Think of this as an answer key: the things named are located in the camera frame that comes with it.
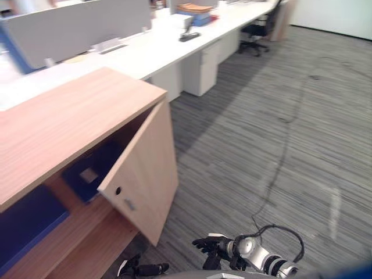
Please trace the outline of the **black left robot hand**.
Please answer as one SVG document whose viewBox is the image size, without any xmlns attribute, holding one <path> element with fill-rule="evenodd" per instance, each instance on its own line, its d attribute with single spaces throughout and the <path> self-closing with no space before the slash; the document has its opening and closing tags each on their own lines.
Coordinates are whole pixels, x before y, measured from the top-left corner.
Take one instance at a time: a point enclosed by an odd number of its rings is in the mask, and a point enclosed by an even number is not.
<svg viewBox="0 0 372 279">
<path fill-rule="evenodd" d="M 124 260 L 118 271 L 116 278 L 137 278 L 153 277 L 165 274 L 170 265 L 168 263 L 159 264 L 140 264 L 141 255 L 137 254 L 131 259 Z"/>
</svg>

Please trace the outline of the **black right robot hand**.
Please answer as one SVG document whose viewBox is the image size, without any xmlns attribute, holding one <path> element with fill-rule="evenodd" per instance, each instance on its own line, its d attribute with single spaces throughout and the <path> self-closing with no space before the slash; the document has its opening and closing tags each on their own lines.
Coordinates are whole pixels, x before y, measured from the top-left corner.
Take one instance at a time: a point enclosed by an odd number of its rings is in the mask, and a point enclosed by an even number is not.
<svg viewBox="0 0 372 279">
<path fill-rule="evenodd" d="M 228 251 L 228 245 L 232 243 L 231 238 L 222 234 L 209 234 L 206 238 L 198 238 L 192 241 L 193 246 L 207 254 L 202 267 L 204 270 L 220 270 L 221 260 L 229 262 L 231 255 Z"/>
</svg>

